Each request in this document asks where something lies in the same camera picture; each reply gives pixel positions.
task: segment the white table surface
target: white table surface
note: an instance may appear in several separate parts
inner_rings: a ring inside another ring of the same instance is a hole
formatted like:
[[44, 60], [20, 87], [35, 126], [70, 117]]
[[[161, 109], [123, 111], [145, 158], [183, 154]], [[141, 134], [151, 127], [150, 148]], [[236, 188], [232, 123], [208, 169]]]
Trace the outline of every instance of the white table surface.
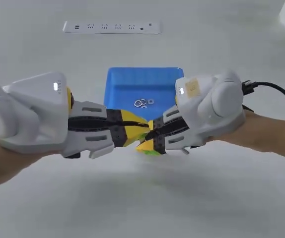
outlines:
[[[0, 0], [0, 83], [58, 70], [76, 100], [103, 102], [113, 66], [227, 68], [285, 88], [283, 0]], [[149, 35], [63, 34], [65, 20], [161, 20]], [[285, 119], [261, 88], [245, 104]], [[42, 159], [0, 186], [0, 238], [283, 238], [285, 158], [221, 142], [190, 156]]]

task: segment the metal nut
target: metal nut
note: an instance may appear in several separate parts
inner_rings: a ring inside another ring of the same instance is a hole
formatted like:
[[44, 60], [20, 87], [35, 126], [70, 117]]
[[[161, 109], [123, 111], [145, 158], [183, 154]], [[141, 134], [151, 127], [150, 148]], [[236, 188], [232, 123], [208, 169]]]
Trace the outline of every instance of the metal nut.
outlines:
[[149, 105], [152, 105], [152, 104], [154, 104], [154, 100], [153, 100], [153, 99], [148, 99], [148, 100], [147, 100], [147, 103], [148, 103]]

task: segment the washer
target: washer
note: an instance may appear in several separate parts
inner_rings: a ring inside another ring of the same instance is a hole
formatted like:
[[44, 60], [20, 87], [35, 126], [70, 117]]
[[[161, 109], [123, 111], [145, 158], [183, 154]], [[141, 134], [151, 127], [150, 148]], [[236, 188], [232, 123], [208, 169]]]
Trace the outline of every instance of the washer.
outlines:
[[154, 100], [153, 100], [153, 99], [148, 99], [148, 100], [147, 100], [147, 103], [148, 103], [149, 105], [152, 105], [152, 104], [154, 104]]
[[134, 106], [135, 106], [136, 108], [140, 108], [142, 105], [143, 105], [143, 102], [142, 102], [141, 100], [136, 100], [136, 101], [134, 102]]
[[147, 101], [145, 99], [141, 99], [142, 106], [147, 104]]

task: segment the power outlet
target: power outlet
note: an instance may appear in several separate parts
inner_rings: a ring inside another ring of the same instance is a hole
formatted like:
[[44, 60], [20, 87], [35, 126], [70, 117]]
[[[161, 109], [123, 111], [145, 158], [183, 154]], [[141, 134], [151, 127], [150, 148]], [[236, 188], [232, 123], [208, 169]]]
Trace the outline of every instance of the power outlet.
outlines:
[[96, 34], [160, 34], [160, 22], [69, 22], [63, 27], [64, 33]]

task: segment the led light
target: led light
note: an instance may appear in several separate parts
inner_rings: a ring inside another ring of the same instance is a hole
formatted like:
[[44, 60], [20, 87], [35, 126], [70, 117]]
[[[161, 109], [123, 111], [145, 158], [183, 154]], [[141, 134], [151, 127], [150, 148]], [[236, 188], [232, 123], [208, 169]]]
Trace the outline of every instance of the led light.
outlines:
[[53, 83], [53, 89], [54, 89], [54, 91], [57, 91], [58, 88], [59, 88], [58, 83]]

